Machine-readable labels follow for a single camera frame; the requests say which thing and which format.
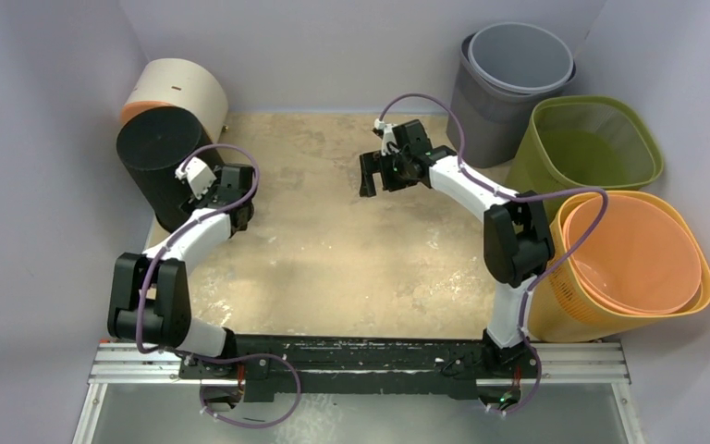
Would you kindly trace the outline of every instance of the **beige cylinder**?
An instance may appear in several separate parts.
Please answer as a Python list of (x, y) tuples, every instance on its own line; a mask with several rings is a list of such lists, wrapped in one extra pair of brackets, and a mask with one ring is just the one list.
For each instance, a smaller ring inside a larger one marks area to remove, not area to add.
[(212, 142), (227, 117), (225, 90), (205, 68), (181, 58), (160, 58), (145, 66), (121, 110), (121, 125), (148, 109), (177, 106), (191, 112)]

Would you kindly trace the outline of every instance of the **beige floor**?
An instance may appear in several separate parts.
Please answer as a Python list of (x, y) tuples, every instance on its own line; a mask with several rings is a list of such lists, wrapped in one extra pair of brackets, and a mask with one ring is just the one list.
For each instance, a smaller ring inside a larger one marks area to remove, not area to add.
[[(373, 120), (228, 118), (222, 142), (253, 153), (263, 178), (249, 229), (191, 276), (195, 315), (240, 333), (481, 337), (494, 298), (482, 227), (423, 186), (360, 198), (358, 155), (379, 148)], [(444, 117), (421, 120), (432, 143), (449, 145)], [(501, 181), (507, 168), (484, 174)], [(156, 243), (166, 233), (154, 228)]]

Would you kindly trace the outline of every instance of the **black cylindrical container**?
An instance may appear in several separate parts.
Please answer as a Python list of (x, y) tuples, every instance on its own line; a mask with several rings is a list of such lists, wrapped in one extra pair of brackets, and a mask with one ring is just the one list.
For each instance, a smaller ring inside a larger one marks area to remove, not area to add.
[[(176, 179), (176, 168), (195, 149), (210, 143), (197, 118), (175, 106), (149, 109), (118, 134), (118, 157), (167, 231), (178, 229), (194, 211), (194, 196), (189, 185)], [(222, 165), (216, 150), (199, 157), (211, 168)]]

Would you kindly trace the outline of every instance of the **purple-white wall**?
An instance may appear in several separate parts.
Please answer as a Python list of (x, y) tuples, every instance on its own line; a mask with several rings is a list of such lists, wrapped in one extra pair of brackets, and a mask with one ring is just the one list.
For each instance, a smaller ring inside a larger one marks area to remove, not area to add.
[[(572, 50), (606, 0), (121, 0), (150, 58), (209, 68), (239, 111), (374, 112), (396, 95), (448, 99), (464, 37), (501, 20)], [(398, 110), (438, 111), (418, 101)]]
[[(666, 155), (650, 191), (710, 264), (710, 0), (608, 0), (579, 58), (579, 93), (632, 105)], [(710, 443), (710, 307), (623, 337), (649, 442)]]
[(0, 444), (74, 434), (150, 220), (114, 143), (145, 61), (116, 0), (0, 0)]

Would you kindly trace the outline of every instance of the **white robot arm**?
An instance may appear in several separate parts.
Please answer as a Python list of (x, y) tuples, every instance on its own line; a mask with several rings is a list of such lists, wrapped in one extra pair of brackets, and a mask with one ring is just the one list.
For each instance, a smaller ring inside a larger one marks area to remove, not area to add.
[[(484, 260), (497, 280), (494, 315), (486, 333), (501, 349), (518, 345), (523, 292), (554, 255), (542, 205), (513, 203), (467, 179), (455, 153), (447, 147), (432, 148), (418, 120), (402, 125), (377, 120), (374, 132), (383, 139), (383, 149), (361, 155), (361, 196), (376, 195), (372, 174), (379, 173), (384, 190), (422, 183), (450, 196), (477, 217), (484, 224)], [(477, 171), (469, 173), (503, 195), (516, 195)], [(514, 225), (522, 230), (516, 232)]]
[(188, 275), (213, 248), (247, 228), (254, 211), (251, 202), (227, 212), (222, 208), (249, 190), (252, 169), (226, 165), (214, 171), (197, 158), (184, 167), (176, 177), (188, 183), (198, 209), (192, 212), (190, 222), (159, 244), (142, 254), (124, 253), (118, 258), (107, 329), (115, 338), (135, 339), (141, 284), (149, 264), (156, 261), (149, 277), (156, 295), (146, 301), (143, 314), (145, 341), (201, 356), (234, 356), (237, 351), (231, 330), (192, 315)]

